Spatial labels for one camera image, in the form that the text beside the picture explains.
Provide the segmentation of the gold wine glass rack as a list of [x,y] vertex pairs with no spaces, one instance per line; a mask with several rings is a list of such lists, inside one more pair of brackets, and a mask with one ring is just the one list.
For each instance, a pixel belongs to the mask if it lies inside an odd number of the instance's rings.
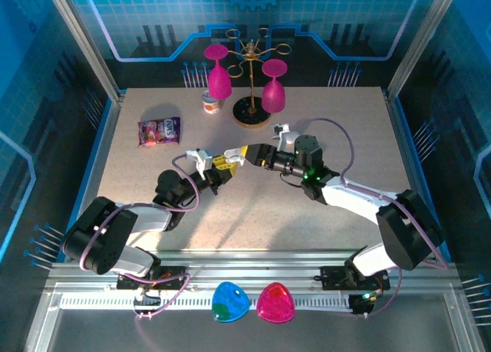
[[232,114],[237,123],[243,127],[258,128],[264,126],[270,119],[271,114],[262,108],[262,98],[255,95],[254,89],[254,63],[265,63],[265,56],[270,52],[275,52],[280,55],[289,55],[292,47],[286,43],[280,43],[275,47],[266,45],[265,50],[259,48],[259,43],[262,39],[269,41],[269,33],[267,28],[260,28],[256,39],[244,43],[241,40],[241,32],[238,28],[230,28],[226,31],[226,37],[233,40],[237,49],[229,51],[234,54],[240,62],[227,67],[227,73],[232,78],[239,78],[244,74],[243,65],[246,64],[249,69],[249,88],[250,95],[239,99],[232,108]]

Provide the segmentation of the blue translucent triangular box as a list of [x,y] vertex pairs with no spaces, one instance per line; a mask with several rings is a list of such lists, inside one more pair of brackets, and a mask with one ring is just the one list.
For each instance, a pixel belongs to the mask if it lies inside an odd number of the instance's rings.
[[224,281],[213,294],[212,314],[219,323],[231,323],[245,316],[250,305],[249,297],[238,285]]

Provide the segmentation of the aluminium frame post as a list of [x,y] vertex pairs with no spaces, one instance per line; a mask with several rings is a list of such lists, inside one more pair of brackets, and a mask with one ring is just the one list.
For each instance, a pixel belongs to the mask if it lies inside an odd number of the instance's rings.
[[440,25],[444,15],[453,0],[433,0],[423,21],[412,42],[410,43],[407,52],[400,62],[397,70],[390,81],[387,88],[387,100],[391,103],[395,101],[399,93],[402,91],[407,79],[413,72],[421,55],[434,36],[438,26]]
[[112,102],[119,103],[121,101],[120,88],[117,86],[109,67],[103,59],[103,56],[95,44],[90,32],[87,30],[81,16],[78,14],[73,1],[52,1],[107,96]]

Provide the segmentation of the purple candy bag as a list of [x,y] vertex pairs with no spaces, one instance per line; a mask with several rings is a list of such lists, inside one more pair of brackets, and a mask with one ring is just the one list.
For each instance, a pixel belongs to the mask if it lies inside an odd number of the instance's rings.
[[180,143],[180,137],[180,117],[167,117],[138,123],[138,146]]

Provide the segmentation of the long aluminium base rail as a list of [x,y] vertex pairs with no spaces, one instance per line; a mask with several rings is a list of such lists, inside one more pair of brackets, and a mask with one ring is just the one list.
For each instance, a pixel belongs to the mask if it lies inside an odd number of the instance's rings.
[[[185,266],[191,275],[187,291],[210,291],[223,281],[231,281],[246,291],[257,292],[278,281],[296,294],[320,294],[321,284],[314,280],[323,266],[342,266],[354,253],[350,250],[236,250],[183,249],[153,254],[165,266]],[[53,265],[45,291],[109,291],[116,288],[113,273],[96,275],[82,271],[73,262]]]

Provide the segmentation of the small black controller board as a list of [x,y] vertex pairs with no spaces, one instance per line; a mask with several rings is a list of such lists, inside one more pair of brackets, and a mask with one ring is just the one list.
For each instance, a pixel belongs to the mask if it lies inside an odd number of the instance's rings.
[[353,315],[370,314],[374,310],[377,299],[382,295],[380,289],[375,291],[362,291],[360,294],[348,296],[349,308]]

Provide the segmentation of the pink wine glass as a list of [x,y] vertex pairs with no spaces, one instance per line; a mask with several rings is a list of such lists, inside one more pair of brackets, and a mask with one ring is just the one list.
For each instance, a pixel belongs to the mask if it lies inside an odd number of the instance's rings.
[[262,108],[268,113],[279,113],[285,109],[285,90],[278,79],[287,70],[287,64],[280,59],[269,59],[262,65],[263,74],[271,78],[262,91]]
[[211,97],[217,100],[225,100],[232,94],[231,78],[227,70],[220,64],[220,61],[228,53],[228,48],[222,44],[211,44],[204,51],[206,58],[215,61],[215,66],[209,74],[208,85]]

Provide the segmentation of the oblong white earbud case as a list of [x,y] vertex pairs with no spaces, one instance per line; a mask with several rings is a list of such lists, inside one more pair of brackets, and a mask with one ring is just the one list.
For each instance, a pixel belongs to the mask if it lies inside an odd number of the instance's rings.
[[246,160],[246,150],[247,147],[243,146],[226,150],[223,155],[226,158],[227,163],[238,163],[239,165],[243,165]]

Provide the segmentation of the small white yogurt cup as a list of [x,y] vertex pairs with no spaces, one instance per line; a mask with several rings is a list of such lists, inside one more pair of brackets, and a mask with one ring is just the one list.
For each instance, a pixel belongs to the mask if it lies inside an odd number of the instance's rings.
[[206,113],[216,114],[222,109],[223,100],[216,99],[211,96],[209,90],[204,90],[202,93],[203,109]]

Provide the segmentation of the aluminium table side rail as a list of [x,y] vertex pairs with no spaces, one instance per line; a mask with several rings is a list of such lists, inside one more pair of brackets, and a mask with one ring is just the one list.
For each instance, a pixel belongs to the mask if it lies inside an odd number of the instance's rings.
[[77,194],[74,205],[74,214],[77,219],[81,213],[89,206],[90,202],[97,196],[101,180],[104,174],[110,145],[112,144],[114,132],[120,109],[124,102],[127,90],[120,90],[118,102],[108,101],[104,108],[101,123],[98,127],[94,144],[87,161],[86,170],[81,181],[81,186]]
[[422,200],[427,205],[437,224],[442,227],[433,204],[426,177],[423,173],[420,158],[417,155],[417,150],[414,145],[412,133],[410,131],[407,118],[404,114],[402,104],[400,103],[398,97],[396,97],[393,101],[389,101],[387,89],[382,88],[381,90],[384,95],[387,112],[394,129],[394,135],[397,140],[410,187],[420,194]]

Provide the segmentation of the pink translucent triangular box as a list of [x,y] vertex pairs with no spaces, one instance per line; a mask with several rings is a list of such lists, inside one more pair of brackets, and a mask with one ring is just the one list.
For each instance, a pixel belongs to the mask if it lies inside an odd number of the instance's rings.
[[259,295],[256,313],[269,323],[284,324],[295,317],[295,302],[282,283],[273,282]]

